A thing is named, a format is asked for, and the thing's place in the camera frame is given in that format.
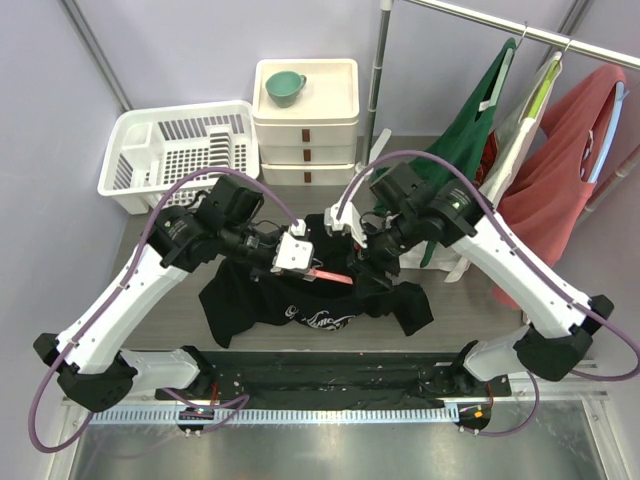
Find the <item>black t shirt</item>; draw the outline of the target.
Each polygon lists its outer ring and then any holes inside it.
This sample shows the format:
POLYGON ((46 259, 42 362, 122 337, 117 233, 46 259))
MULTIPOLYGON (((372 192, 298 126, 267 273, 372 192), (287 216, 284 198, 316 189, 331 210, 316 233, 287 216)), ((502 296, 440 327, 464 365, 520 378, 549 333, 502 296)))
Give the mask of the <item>black t shirt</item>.
POLYGON ((234 336, 256 323, 283 326, 295 322, 336 331, 362 314, 373 318, 392 315, 404 334, 411 336, 434 321, 420 285, 407 281, 383 285, 356 275, 347 264, 352 242, 345 236, 328 235, 319 213, 307 215, 305 222, 314 260, 329 273, 351 277, 353 283, 276 275, 255 280, 248 265, 225 259, 199 293, 209 329, 219 346, 229 347, 234 336))

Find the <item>pink hanger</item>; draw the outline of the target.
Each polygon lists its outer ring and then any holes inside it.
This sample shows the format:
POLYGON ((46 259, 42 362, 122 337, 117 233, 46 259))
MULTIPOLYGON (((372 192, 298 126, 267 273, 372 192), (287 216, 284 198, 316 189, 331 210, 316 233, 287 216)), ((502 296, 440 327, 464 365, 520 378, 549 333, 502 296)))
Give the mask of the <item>pink hanger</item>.
POLYGON ((309 278, 311 281, 315 279, 326 280, 336 283, 341 283, 345 285, 352 285, 353 279, 350 276, 328 272, 324 270, 320 270, 317 268, 311 268, 305 272, 305 277, 309 278))

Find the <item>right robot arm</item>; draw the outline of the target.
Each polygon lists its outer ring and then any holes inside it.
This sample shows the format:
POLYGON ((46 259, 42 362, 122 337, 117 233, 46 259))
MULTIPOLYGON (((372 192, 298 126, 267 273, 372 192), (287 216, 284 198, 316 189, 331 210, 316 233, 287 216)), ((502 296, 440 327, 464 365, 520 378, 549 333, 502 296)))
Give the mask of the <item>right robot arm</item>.
POLYGON ((613 312, 612 301, 566 283, 507 226, 462 174, 439 190, 399 163, 370 185, 390 215, 387 225, 359 240, 364 274, 389 286, 399 257, 421 241, 449 247, 501 288, 529 324, 463 348, 451 371, 457 391, 472 395, 498 376, 529 371, 548 381, 575 373, 593 337, 613 312))

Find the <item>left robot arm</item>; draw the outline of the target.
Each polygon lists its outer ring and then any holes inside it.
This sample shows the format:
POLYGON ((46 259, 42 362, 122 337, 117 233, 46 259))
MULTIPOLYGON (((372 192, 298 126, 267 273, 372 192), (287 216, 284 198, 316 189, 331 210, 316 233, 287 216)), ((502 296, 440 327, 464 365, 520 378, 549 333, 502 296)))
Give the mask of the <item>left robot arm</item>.
POLYGON ((176 389, 205 397, 213 367, 193 346, 173 351, 126 350, 125 340, 170 290, 200 265, 222 255, 268 272, 276 248, 290 231, 304 232, 302 220, 270 234, 253 219, 273 192, 222 170, 195 209, 157 206, 128 263, 99 299, 58 335, 41 334, 34 349, 57 376, 65 396, 93 413, 106 411, 135 392, 176 389))

